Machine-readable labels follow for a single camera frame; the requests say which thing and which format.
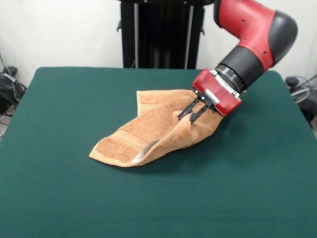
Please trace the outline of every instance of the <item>black joint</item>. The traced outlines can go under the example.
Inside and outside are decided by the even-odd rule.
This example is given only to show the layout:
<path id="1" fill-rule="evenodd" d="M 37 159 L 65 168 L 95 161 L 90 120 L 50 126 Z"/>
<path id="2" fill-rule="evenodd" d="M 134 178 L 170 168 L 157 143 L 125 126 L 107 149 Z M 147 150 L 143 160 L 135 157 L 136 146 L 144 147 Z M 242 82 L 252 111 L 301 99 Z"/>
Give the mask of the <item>black joint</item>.
<path id="1" fill-rule="evenodd" d="M 269 45 L 277 64 L 291 49 L 298 33 L 295 20 L 289 15 L 276 11 L 269 30 Z"/>
<path id="2" fill-rule="evenodd" d="M 214 19 L 215 23 L 220 28 L 222 28 L 222 26 L 220 26 L 220 23 L 219 23 L 220 6 L 221 6 L 221 0 L 215 0 L 214 5 L 213 5 L 213 19 Z"/>

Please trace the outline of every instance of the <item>cable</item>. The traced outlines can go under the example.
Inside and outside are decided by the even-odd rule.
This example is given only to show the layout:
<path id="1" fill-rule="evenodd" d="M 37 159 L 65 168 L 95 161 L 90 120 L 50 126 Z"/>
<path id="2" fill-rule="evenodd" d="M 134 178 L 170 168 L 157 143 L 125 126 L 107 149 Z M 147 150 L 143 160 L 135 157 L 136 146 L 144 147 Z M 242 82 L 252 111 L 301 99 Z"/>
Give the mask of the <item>cable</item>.
<path id="1" fill-rule="evenodd" d="M 305 85 L 305 84 L 307 84 L 307 83 L 313 81 L 315 78 L 317 78 L 317 74 L 315 74 L 313 77 L 311 77 L 310 79 L 308 79 L 306 82 L 301 83 L 300 85 L 296 86 L 295 89 L 300 88 L 301 86 L 303 86 L 303 85 Z"/>
<path id="2" fill-rule="evenodd" d="M 3 67 L 8 71 L 8 73 L 10 74 L 10 76 L 12 76 L 12 73 L 10 71 L 10 69 L 5 65 L 5 63 L 3 62 L 3 59 L 2 59 L 2 55 L 1 55 L 1 50 L 0 50 L 0 60 L 1 60 L 1 63 L 3 65 Z"/>
<path id="3" fill-rule="evenodd" d="M 298 79 L 300 78 L 300 79 L 304 80 L 305 82 L 308 82 L 308 79 L 306 79 L 306 78 L 303 77 L 303 76 L 295 75 L 295 76 L 293 76 L 293 77 L 298 78 Z"/>
<path id="4" fill-rule="evenodd" d="M 133 64 L 132 64 L 131 68 L 133 68 L 133 67 L 134 67 L 134 65 L 135 65 L 135 61 L 136 61 L 136 60 L 134 60 L 134 62 L 133 62 Z"/>
<path id="5" fill-rule="evenodd" d="M 293 93 L 291 94 L 291 96 L 294 97 L 294 96 L 297 96 L 297 95 L 300 95 L 300 94 L 306 92 L 305 96 L 303 96 L 302 98 L 299 98 L 299 99 L 294 98 L 294 99 L 295 99 L 295 102 L 298 104 L 298 103 L 301 103 L 302 101 L 306 100 L 306 99 L 309 97 L 310 92 L 311 92 L 311 91 L 315 91 L 315 90 L 317 90 L 317 87 L 314 87 L 314 88 L 304 88 L 304 89 L 301 89 L 301 90 L 298 90 L 298 91 L 293 92 Z"/>
<path id="6" fill-rule="evenodd" d="M 0 121 L 0 124 L 8 126 L 9 124 Z"/>

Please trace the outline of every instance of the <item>black stand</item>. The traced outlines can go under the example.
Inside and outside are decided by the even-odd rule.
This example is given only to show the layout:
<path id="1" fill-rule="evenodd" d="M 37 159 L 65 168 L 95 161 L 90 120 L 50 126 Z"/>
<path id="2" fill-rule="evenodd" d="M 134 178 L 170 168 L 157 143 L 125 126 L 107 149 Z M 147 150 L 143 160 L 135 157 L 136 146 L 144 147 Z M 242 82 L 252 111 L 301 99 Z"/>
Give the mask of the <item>black stand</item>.
<path id="1" fill-rule="evenodd" d="M 196 68 L 203 6 L 212 0 L 121 1 L 124 68 Z"/>

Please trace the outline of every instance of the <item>black cable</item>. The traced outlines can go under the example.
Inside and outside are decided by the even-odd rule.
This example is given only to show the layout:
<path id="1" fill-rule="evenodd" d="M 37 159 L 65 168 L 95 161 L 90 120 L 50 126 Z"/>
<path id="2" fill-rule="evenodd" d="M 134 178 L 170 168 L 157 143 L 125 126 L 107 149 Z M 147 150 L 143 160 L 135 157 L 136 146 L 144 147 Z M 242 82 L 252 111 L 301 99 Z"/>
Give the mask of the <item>black cable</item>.
<path id="1" fill-rule="evenodd" d="M 5 99 L 7 99 L 9 102 L 11 102 L 11 104 L 17 106 L 17 103 L 15 103 L 14 101 L 12 101 L 5 93 L 0 92 L 0 95 L 2 95 L 3 97 L 5 97 Z"/>
<path id="2" fill-rule="evenodd" d="M 0 121 L 0 124 L 8 126 L 9 124 Z"/>
<path id="3" fill-rule="evenodd" d="M 3 65 L 3 67 L 8 71 L 8 73 L 10 74 L 10 76 L 12 76 L 10 69 L 9 69 L 9 68 L 4 64 L 4 62 L 3 62 L 1 52 L 0 52 L 0 60 L 1 60 L 1 63 L 2 63 L 2 65 Z"/>

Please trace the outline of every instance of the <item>green felt tablecloth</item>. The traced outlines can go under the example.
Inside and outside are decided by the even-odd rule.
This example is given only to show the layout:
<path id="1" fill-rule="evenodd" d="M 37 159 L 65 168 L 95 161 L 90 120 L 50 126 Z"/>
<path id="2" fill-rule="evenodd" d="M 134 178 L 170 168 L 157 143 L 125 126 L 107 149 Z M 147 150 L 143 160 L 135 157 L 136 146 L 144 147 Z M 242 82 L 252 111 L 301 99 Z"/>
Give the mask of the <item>green felt tablecloth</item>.
<path id="1" fill-rule="evenodd" d="M 88 158 L 136 90 L 199 72 L 40 68 L 0 142 L 0 237 L 316 237 L 317 140 L 275 72 L 195 146 L 137 168 Z"/>

